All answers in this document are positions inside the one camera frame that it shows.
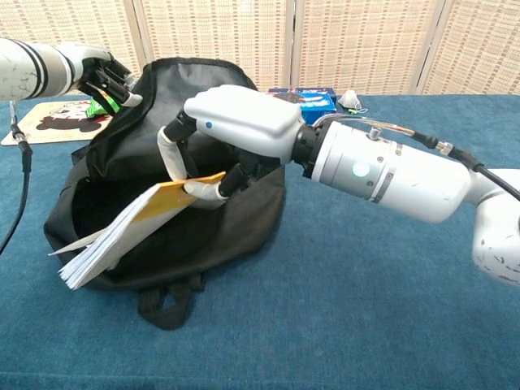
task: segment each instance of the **stack of papers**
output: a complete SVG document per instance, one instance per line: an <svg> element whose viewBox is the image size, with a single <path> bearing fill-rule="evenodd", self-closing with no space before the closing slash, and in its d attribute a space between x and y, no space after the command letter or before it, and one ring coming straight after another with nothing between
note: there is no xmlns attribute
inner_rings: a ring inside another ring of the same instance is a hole
<svg viewBox="0 0 520 390"><path fill-rule="evenodd" d="M194 180L217 183L223 175L221 172ZM152 186L130 203L105 229L51 253L61 254L86 246L85 250L59 270L67 286L71 289L80 288L103 271L113 269L128 251L195 202L197 199L183 190L186 182L180 180Z"/></svg>

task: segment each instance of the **patterned screen panel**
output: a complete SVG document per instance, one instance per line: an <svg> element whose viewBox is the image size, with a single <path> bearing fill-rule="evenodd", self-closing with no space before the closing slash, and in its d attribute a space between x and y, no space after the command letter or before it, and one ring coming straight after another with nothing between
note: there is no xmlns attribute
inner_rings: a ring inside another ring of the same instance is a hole
<svg viewBox="0 0 520 390"><path fill-rule="evenodd" d="M140 73L122 0L10 0L2 2L0 16L2 37L104 46L126 67Z"/></svg>
<svg viewBox="0 0 520 390"><path fill-rule="evenodd" d="M455 0L424 93L520 93L520 2Z"/></svg>
<svg viewBox="0 0 520 390"><path fill-rule="evenodd" d="M239 65L260 90L267 90L288 80L287 1L142 0L142 4L156 59L225 59Z"/></svg>
<svg viewBox="0 0 520 390"><path fill-rule="evenodd" d="M436 0L306 0L293 83L408 93Z"/></svg>

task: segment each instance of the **bag strap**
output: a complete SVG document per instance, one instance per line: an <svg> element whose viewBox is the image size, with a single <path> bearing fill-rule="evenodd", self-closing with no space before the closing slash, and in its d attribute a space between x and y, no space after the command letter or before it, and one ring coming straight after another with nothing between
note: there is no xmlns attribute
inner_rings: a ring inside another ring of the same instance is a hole
<svg viewBox="0 0 520 390"><path fill-rule="evenodd" d="M142 289L139 292L137 312L143 319L165 331L178 329L186 321L192 292L203 288L202 275L197 274L166 287ZM175 300L175 305L163 308L164 299L168 293Z"/></svg>

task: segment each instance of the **blue felt surface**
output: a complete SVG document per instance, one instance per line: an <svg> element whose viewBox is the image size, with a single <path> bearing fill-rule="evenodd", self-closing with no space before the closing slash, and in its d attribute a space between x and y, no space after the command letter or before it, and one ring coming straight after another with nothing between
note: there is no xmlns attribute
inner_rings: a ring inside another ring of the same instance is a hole
<svg viewBox="0 0 520 390"><path fill-rule="evenodd" d="M32 104L20 104L20 117ZM518 96L362 104L490 167L520 167ZM0 128L3 137L7 104ZM141 320L133 292L68 290L42 224L83 144L33 147L27 211L0 258L1 389L520 386L520 289L474 267L469 205L431 225L312 183L297 166L288 168L272 240L212 271L181 330ZM6 232L20 195L19 151L0 147L0 162Z"/></svg>

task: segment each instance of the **black bag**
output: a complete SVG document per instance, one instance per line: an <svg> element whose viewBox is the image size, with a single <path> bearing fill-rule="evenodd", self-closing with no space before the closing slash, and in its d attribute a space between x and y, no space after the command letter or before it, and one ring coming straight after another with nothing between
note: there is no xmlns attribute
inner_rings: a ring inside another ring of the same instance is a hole
<svg viewBox="0 0 520 390"><path fill-rule="evenodd" d="M164 58L148 64L134 89L143 102L122 108L89 145L72 154L73 167L44 225L51 247L60 249L106 227L148 187L168 181L157 131L186 99L222 84L256 89L238 66L222 60ZM238 161L232 147L199 132L188 151L201 176ZM85 287L138 291L144 319L162 329L182 326L192 291L203 289L202 274L256 253L274 232L284 186L284 168L273 167L216 210L183 210ZM62 253L59 261L64 265L79 252ZM175 305L162 308L168 293Z"/></svg>

